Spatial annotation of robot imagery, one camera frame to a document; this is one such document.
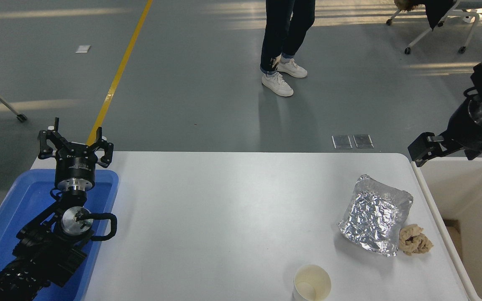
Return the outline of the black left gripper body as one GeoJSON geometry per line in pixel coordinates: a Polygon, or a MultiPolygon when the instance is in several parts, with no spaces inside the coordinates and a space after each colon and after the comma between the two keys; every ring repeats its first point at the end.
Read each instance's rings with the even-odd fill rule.
{"type": "Polygon", "coordinates": [[[95,169],[98,157],[84,145],[59,148],[55,153],[56,172],[55,182],[61,183],[69,179],[84,179],[95,182],[95,169]]]}

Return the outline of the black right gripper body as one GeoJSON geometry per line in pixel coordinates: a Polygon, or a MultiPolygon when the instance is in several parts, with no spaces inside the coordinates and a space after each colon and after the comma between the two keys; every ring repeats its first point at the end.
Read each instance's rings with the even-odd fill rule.
{"type": "Polygon", "coordinates": [[[465,100],[451,116],[446,136],[464,149],[482,151],[482,101],[465,100]]]}

